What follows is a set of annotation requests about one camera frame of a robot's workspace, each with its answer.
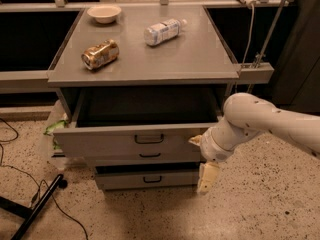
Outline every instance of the water bottle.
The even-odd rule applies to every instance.
[[[150,46],[158,45],[179,35],[181,29],[187,25],[187,21],[170,19],[145,29],[144,40]]]

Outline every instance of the gray tabletop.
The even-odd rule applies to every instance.
[[[87,87],[139,84],[228,83],[237,79],[232,65],[201,5],[123,5],[112,24],[99,24],[85,11],[54,71],[51,87]],[[145,44],[143,31],[160,21],[186,19],[176,38],[158,46]],[[89,47],[114,39],[117,60],[97,72],[86,69],[81,54]]]

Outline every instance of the drawer front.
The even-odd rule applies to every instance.
[[[134,155],[112,155],[85,157],[84,160],[88,166],[112,166],[129,164],[157,164],[157,163],[182,163],[204,161],[200,151],[189,153],[136,153]]]
[[[110,156],[110,159],[122,161],[133,157],[170,160],[170,154],[175,154],[176,159],[198,156],[199,148],[188,140],[202,134],[212,125],[66,128],[56,130],[54,136],[66,157]]]
[[[197,170],[178,172],[129,173],[119,175],[96,175],[96,184],[102,190],[151,188],[166,186],[195,185],[198,182]]]
[[[197,184],[200,163],[98,166],[100,189],[128,189]]]

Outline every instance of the gray cabinet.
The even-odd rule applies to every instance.
[[[144,43],[145,27],[175,17],[188,21],[179,37]],[[81,53],[109,38],[118,59],[88,71]],[[126,5],[109,25],[84,12],[49,76],[71,121],[54,136],[66,157],[94,169],[101,189],[196,184],[203,158],[188,140],[218,120],[215,84],[237,78],[200,5]]]

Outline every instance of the white bowl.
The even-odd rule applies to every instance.
[[[116,5],[99,5],[88,10],[88,14],[102,24],[114,22],[120,13],[121,8]]]

